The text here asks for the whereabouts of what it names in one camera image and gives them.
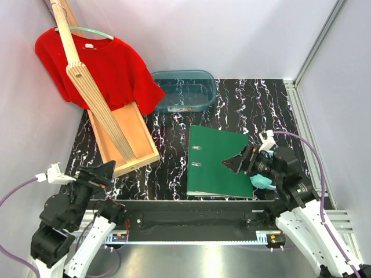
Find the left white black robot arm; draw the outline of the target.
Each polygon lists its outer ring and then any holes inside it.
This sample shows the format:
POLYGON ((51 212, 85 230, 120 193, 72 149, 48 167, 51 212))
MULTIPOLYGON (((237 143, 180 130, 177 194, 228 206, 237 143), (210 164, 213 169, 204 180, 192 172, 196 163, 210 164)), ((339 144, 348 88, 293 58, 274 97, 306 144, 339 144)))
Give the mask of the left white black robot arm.
POLYGON ((62 172, 60 164, 51 164, 46 172, 50 184, 71 185, 70 194, 58 193, 44 205, 41 223, 31 239, 30 254, 37 277, 85 277, 104 240, 125 223, 125 206, 112 199, 103 200, 96 208, 93 225, 71 259, 74 232, 80 229, 92 195, 112 185, 116 162, 111 160, 96 167, 82 166, 73 177, 62 172))

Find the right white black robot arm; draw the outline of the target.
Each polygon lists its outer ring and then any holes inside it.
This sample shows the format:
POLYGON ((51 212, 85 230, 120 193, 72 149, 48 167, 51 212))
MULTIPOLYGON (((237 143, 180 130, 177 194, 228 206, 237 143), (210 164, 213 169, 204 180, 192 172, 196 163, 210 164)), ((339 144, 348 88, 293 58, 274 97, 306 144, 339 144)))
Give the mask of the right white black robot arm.
POLYGON ((288 236, 318 277, 370 277, 370 265, 350 251, 321 211, 321 198, 292 149, 278 147, 267 157, 265 151, 247 145, 222 164, 237 174, 259 174, 272 181, 279 199, 267 205, 259 219, 268 229, 278 228, 288 236))

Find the red t shirt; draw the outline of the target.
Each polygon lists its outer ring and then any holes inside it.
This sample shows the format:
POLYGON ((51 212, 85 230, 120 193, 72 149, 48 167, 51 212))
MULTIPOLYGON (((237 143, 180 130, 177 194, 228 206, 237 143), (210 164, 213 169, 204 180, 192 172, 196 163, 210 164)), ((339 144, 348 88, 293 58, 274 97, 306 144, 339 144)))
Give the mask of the red t shirt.
MULTIPOLYGON (((80 60, 87 66, 110 110, 136 102, 143 115, 152 113, 165 92, 156 84, 144 60, 118 38, 90 39, 73 35, 80 60)), ((60 35, 53 28, 35 42, 35 53, 62 98, 87 109, 88 105, 67 76, 67 58, 60 35)))

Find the mint green wire hanger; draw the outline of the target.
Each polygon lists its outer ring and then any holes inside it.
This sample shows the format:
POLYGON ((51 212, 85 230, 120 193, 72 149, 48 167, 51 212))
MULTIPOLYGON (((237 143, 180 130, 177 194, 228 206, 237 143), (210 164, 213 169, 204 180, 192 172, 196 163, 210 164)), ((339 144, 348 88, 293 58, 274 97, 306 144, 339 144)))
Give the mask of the mint green wire hanger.
MULTIPOLYGON (((71 33, 71 31, 83 31, 83 32, 89 32, 89 33, 93 33, 93 34, 96 34, 96 35, 100 35, 100 36, 103 36, 103 37, 108 38, 110 40, 114 39, 114 36, 112 36, 112 35, 108 35, 104 32, 93 30, 93 29, 90 29, 90 28, 70 26, 68 29, 69 29, 69 31, 67 31, 67 32, 69 32, 69 33, 71 33)), ((60 29, 58 27, 54 28, 54 30, 56 32, 60 32, 60 29)), ((61 40, 63 41, 65 35, 62 34, 62 35, 60 35, 60 37, 61 37, 61 40)))

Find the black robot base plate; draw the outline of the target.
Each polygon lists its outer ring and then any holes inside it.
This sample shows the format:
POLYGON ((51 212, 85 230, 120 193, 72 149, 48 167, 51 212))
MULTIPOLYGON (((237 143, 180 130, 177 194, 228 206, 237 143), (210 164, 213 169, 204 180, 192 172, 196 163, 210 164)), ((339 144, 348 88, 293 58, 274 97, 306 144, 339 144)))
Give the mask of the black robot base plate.
POLYGON ((254 231, 277 231, 262 212, 271 201, 119 200, 126 208, 132 241, 242 239, 254 231))

